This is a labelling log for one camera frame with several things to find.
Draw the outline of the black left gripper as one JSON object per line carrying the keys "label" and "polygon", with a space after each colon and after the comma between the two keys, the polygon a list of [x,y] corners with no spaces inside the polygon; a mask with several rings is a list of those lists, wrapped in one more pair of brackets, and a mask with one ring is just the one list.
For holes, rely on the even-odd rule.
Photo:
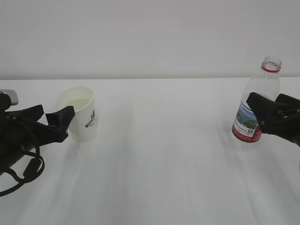
{"label": "black left gripper", "polygon": [[11,168],[24,156],[30,156],[28,169],[38,169],[42,164],[39,145],[62,143],[68,137],[68,127],[75,116],[73,106],[46,114],[48,125],[41,125],[39,144],[34,127],[44,114],[43,106],[36,105],[18,111],[9,111],[8,95],[0,95],[0,167]]}

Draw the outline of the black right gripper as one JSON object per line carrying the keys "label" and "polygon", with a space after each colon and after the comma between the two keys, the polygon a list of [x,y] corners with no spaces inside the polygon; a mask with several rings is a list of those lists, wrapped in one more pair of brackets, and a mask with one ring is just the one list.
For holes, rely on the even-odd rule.
{"label": "black right gripper", "polygon": [[281,93],[276,101],[272,101],[251,92],[246,103],[253,111],[262,133],[281,137],[300,146],[299,99]]}

